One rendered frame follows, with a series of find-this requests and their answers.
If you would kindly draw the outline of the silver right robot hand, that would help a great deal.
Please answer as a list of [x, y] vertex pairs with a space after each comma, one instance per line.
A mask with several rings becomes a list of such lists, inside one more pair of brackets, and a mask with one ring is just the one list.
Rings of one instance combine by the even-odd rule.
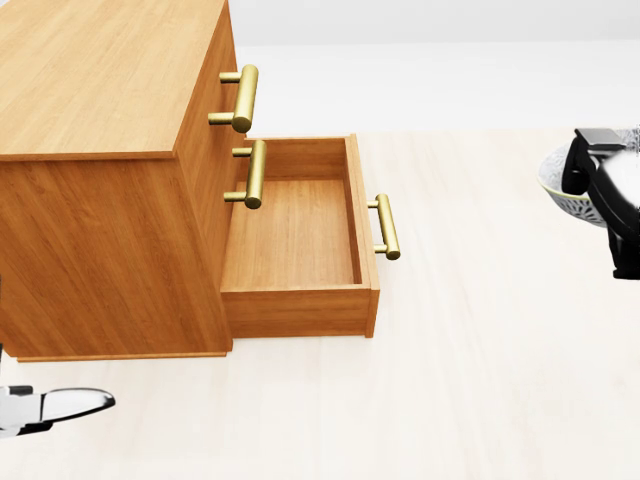
[[606, 223], [613, 277], [640, 280], [640, 155], [612, 129], [577, 128], [562, 190], [586, 193]]

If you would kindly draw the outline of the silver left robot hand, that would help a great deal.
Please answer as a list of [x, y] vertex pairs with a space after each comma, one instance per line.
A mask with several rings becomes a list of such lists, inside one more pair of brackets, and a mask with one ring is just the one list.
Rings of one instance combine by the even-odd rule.
[[0, 385], [0, 439], [49, 431], [54, 424], [116, 405], [108, 391], [63, 388], [37, 393], [31, 385]]

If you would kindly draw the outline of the patterned black bowl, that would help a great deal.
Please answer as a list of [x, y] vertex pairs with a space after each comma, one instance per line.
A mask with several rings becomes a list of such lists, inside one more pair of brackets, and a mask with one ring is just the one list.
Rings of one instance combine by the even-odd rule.
[[578, 128], [543, 160], [538, 180], [574, 218], [640, 236], [640, 154], [632, 129]]

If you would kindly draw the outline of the wooden cabinet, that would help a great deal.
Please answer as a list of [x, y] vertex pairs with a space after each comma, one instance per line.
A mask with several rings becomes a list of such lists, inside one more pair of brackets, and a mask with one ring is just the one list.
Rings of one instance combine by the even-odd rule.
[[223, 1], [0, 6], [0, 343], [12, 357], [231, 349], [174, 151]]

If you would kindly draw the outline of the closed wooden drawer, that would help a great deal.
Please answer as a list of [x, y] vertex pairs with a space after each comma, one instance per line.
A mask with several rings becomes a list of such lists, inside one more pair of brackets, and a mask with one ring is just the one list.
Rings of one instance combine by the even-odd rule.
[[206, 54], [191, 94], [174, 151], [181, 165], [191, 171], [242, 144], [245, 135], [231, 125], [210, 125], [209, 113], [231, 112], [237, 86], [223, 85], [220, 72], [237, 70], [228, 0], [219, 8]]
[[234, 131], [196, 133], [177, 144], [177, 154], [192, 199], [194, 214], [214, 286], [220, 290], [232, 205], [223, 194], [236, 189], [239, 160], [232, 149], [245, 135]]

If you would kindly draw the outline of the open wooden drawer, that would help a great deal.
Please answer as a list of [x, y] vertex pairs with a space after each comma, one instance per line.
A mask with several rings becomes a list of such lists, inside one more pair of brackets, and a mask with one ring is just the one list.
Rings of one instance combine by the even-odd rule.
[[266, 142], [262, 204], [234, 204], [221, 297], [235, 338], [374, 333], [380, 283], [354, 135]]

